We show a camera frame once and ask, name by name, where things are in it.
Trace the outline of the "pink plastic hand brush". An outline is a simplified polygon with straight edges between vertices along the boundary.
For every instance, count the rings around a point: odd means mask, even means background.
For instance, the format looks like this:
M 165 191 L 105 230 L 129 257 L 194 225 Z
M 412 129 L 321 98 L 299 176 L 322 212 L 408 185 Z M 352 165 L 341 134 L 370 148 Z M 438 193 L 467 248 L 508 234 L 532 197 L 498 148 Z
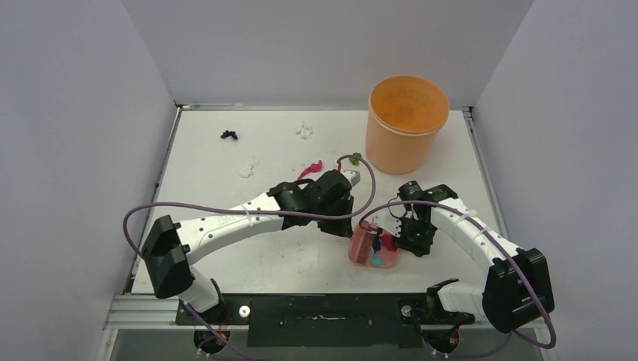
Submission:
M 375 240 L 375 237 L 379 235 L 381 232 L 380 228 L 372 228 L 371 230 L 366 230 L 363 233 L 363 238 L 360 243 L 359 250 L 357 251 L 357 256 L 355 261 L 359 264 L 365 264 L 372 252 L 372 246 Z

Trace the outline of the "cyan paper scrap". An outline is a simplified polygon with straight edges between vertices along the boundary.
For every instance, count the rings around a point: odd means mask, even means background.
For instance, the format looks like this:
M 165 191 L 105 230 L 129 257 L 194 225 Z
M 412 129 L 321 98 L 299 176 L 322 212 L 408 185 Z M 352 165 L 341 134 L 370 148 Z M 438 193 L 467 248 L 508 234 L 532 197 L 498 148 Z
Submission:
M 370 256 L 369 263 L 373 267 L 382 267 L 382 266 L 384 266 L 383 259 L 377 253 L 373 253 Z

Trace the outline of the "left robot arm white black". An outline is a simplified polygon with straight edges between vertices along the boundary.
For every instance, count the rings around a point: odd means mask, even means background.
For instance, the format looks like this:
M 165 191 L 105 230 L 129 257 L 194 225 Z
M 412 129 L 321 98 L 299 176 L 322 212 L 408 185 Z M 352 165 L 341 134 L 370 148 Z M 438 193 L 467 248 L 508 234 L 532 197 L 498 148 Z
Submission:
M 177 296 L 203 322 L 218 322 L 224 314 L 217 283 L 195 264 L 223 247 L 267 232 L 316 222 L 320 231 L 343 238 L 353 235 L 352 189 L 360 173 L 330 170 L 317 180 L 282 182 L 255 199 L 199 219 L 156 219 L 141 249 L 147 273 L 158 299 Z

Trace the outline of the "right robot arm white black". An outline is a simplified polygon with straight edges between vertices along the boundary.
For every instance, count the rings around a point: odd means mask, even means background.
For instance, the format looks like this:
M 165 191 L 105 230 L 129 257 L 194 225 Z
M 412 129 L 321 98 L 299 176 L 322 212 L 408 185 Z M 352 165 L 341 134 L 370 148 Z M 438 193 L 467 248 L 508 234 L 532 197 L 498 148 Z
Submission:
M 397 195 L 409 216 L 397 228 L 396 247 L 423 256 L 442 232 L 486 275 L 484 286 L 451 278 L 429 287 L 425 311 L 432 321 L 445 322 L 454 313 L 472 314 L 508 333 L 531 321 L 547 320 L 554 297 L 542 252 L 525 250 L 490 229 L 444 184 L 424 190 L 413 180 L 403 184 Z

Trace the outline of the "dark blue paper scrap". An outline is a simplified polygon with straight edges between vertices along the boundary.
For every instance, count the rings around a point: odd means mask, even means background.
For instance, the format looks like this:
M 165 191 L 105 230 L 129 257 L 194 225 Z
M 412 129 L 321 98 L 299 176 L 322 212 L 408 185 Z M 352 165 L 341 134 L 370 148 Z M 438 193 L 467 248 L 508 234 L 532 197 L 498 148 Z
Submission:
M 373 253 L 379 252 L 381 249 L 381 240 L 378 236 L 375 236 L 372 240 L 372 251 Z

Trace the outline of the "pink plastic dustpan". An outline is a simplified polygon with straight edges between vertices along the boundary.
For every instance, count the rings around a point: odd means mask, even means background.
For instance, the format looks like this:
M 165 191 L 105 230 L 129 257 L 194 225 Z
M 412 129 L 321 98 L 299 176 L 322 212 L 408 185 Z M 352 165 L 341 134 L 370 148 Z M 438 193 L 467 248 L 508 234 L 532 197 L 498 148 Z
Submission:
M 394 236 L 363 221 L 354 228 L 348 246 L 348 258 L 353 264 L 370 268 L 391 268 L 398 260 Z

